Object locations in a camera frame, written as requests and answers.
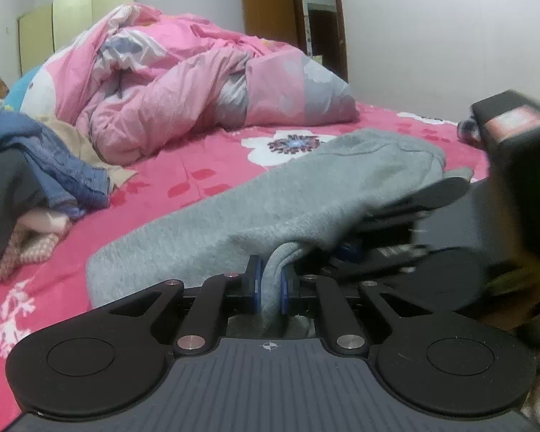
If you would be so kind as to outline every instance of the gray gripper base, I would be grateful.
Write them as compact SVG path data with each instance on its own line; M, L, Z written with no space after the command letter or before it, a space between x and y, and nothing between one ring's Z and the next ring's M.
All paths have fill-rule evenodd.
M26 414L10 432L534 432L516 411L456 422L388 394L366 362L320 340L223 338L212 353L174 363L148 398L115 416L61 423Z

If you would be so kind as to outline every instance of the crosshair marking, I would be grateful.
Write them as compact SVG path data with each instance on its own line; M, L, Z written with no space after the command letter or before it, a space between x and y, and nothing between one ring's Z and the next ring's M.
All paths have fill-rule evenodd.
M280 347L280 346L277 345L277 343L274 343L272 341L268 341L267 343L263 343L263 345L260 345L260 346L262 346L267 351L272 351L273 349L276 349L277 347Z

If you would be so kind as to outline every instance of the pile of clothes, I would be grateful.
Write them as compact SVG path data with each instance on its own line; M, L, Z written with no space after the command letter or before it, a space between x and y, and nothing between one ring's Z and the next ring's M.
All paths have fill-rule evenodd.
M107 208L134 174L102 162L72 125L0 111L0 281L47 260L72 222Z

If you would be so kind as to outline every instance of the white flower pattern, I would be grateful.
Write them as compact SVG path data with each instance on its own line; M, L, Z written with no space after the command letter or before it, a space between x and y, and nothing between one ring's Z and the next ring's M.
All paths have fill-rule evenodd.
M453 125L453 126L458 125L458 123L454 123L449 120L441 120L440 118L421 117L419 115L416 115L415 113L409 113L409 112L399 112L396 115L402 118L413 118L414 120L421 121L422 123L427 123L428 125L444 125L444 123L447 123L448 125Z
M278 130L273 137L246 138L241 143L243 147L252 149L248 154L250 162L273 167L305 156L334 138L334 135L315 135L310 130Z
M0 305L0 357L3 359L6 359L16 343L31 332L29 329L18 328L16 316L22 314L26 317L36 310L34 298L28 297L28 294L24 292L24 288L33 279L32 277L16 283Z

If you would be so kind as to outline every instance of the round black pad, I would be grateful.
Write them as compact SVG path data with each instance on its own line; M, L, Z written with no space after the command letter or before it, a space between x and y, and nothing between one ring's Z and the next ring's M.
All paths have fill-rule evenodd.
M62 341L48 354L50 367L69 377L84 377L106 369L114 360L112 345L93 337Z
M136 317L96 311L24 338L6 361L22 407L53 418L115 413L148 393L165 370L164 349Z
M448 312L399 319L376 363L399 396L450 417L518 406L536 376L534 355L515 337Z
M452 375L478 375L494 362L488 346L465 337L436 341L428 347L426 356L434 367Z

